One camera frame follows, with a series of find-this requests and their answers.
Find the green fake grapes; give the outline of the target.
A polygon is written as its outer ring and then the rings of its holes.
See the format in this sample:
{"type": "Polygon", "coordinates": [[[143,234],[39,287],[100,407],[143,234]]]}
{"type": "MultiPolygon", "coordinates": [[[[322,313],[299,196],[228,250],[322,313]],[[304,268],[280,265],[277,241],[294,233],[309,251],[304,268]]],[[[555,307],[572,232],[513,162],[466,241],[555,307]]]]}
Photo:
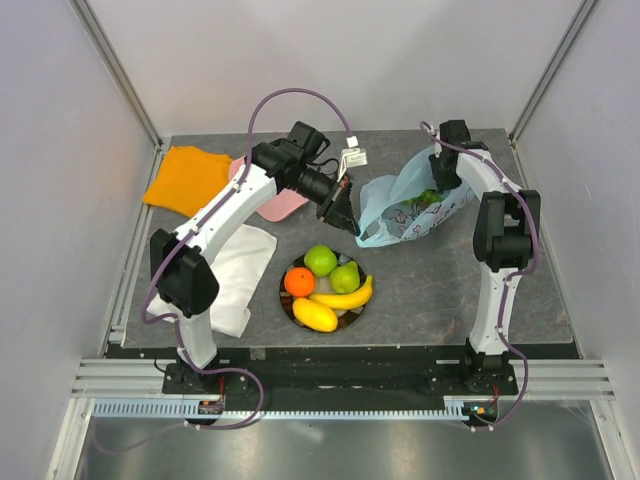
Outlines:
{"type": "Polygon", "coordinates": [[[420,195],[405,200],[404,204],[407,206],[411,206],[414,204],[424,204],[425,206],[430,206],[434,203],[440,203],[442,200],[443,197],[437,190],[426,189],[420,195]]]}

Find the light blue plastic bag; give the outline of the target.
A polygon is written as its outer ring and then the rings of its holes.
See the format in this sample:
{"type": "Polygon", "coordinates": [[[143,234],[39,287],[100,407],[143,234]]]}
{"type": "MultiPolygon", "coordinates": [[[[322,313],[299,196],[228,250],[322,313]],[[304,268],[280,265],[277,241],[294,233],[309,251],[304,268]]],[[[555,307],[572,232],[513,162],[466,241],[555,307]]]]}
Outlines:
{"type": "Polygon", "coordinates": [[[438,191],[431,172],[429,147],[409,160],[397,175],[384,175],[365,184],[360,191],[360,248],[379,248],[417,240],[428,235],[459,210],[475,195],[467,183],[450,191],[438,191]],[[430,206],[404,201],[426,189],[437,190],[443,197],[430,206]]]}

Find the green fake apple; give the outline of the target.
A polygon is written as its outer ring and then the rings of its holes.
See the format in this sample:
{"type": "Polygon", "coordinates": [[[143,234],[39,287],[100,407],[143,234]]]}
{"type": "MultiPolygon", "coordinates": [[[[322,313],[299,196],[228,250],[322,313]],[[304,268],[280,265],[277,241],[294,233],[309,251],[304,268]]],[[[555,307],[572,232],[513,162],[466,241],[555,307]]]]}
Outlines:
{"type": "Polygon", "coordinates": [[[307,251],[304,265],[317,277],[328,276],[338,265],[334,252],[326,245],[315,245],[307,251]]]}

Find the green fake pear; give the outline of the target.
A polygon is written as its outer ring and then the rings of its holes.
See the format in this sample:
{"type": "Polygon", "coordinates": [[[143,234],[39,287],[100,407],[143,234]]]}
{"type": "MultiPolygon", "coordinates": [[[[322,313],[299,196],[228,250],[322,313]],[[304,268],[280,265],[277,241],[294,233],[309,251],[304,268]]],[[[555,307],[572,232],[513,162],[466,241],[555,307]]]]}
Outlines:
{"type": "Polygon", "coordinates": [[[350,294],[360,287],[360,274],[358,264],[351,260],[344,265],[336,267],[329,274],[329,282],[333,291],[337,294],[350,294]]]}

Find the orange fake fruit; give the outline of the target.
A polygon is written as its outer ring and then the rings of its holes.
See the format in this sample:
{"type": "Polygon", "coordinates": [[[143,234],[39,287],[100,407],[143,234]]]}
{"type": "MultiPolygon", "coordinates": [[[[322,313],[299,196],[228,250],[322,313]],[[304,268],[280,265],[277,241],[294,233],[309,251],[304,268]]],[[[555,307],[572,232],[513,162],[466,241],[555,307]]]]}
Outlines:
{"type": "Polygon", "coordinates": [[[316,278],[306,267],[295,267],[284,277],[284,289],[294,297],[307,297],[314,292],[316,278]]]}

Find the yellow fake banana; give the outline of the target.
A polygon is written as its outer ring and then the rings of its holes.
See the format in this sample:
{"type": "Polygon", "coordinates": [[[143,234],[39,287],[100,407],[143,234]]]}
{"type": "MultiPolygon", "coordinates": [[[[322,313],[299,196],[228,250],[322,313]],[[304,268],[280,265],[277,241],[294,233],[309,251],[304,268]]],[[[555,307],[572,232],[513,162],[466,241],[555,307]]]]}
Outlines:
{"type": "Polygon", "coordinates": [[[368,275],[363,285],[356,291],[348,294],[322,294],[313,293],[310,300],[321,303],[331,309],[352,310],[364,306],[373,295],[373,276],[368,275]]]}

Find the yellow fake lemon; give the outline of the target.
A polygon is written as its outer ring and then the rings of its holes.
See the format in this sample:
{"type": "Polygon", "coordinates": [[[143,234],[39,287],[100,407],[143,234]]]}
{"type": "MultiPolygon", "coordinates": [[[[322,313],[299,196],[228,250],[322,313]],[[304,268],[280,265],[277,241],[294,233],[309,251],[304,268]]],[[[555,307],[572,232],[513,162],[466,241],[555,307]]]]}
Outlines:
{"type": "Polygon", "coordinates": [[[338,317],[326,305],[308,298],[297,298],[292,304],[294,318],[311,330],[329,333],[338,327],[338,317]]]}

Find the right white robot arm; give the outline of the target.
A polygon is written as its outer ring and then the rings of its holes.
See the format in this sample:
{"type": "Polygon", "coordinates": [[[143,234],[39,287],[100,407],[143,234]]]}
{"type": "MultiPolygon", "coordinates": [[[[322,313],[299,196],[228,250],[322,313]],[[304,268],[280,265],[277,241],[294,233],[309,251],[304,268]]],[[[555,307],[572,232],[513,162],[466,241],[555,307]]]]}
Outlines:
{"type": "Polygon", "coordinates": [[[449,120],[437,129],[424,124],[422,129],[436,144],[429,162],[437,188],[466,184],[479,200],[472,248],[481,268],[480,297],[458,381],[473,394],[494,384],[505,388],[513,375],[509,326],[516,291],[539,261],[540,194],[509,179],[488,148],[471,139],[465,121],[449,120]]]}

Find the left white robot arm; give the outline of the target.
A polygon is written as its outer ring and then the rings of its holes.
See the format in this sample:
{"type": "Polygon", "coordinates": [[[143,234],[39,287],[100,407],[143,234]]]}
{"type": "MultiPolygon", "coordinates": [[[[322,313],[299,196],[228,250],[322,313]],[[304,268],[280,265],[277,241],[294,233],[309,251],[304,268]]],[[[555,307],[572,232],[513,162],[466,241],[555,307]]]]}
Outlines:
{"type": "Polygon", "coordinates": [[[150,240],[152,286],[168,306],[179,354],[189,365],[185,382],[208,393],[219,382],[217,355],[207,312],[220,285],[211,265],[228,239],[260,207],[284,190],[317,206],[324,223],[354,236],[360,229],[350,201],[347,158],[361,153],[357,137],[348,134],[338,172],[328,176],[312,168],[330,142],[315,128],[296,122],[285,138],[250,146],[243,166],[198,214],[172,232],[157,230],[150,240]]]}

